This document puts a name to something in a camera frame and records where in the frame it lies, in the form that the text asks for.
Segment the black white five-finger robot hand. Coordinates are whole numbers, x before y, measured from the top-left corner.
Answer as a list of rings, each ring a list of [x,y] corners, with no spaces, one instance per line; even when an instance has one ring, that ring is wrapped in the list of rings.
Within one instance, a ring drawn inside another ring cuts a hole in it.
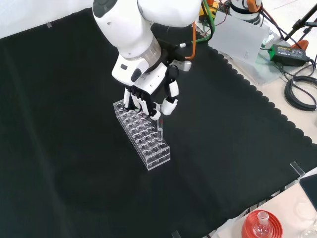
[[[126,111],[142,111],[152,120],[158,120],[162,114],[170,115],[177,106],[179,70],[162,62],[150,72],[147,69],[149,64],[145,59],[127,60],[119,55],[112,76],[125,85],[123,108]],[[152,101],[152,95],[161,86],[165,87],[166,97],[158,104]]]

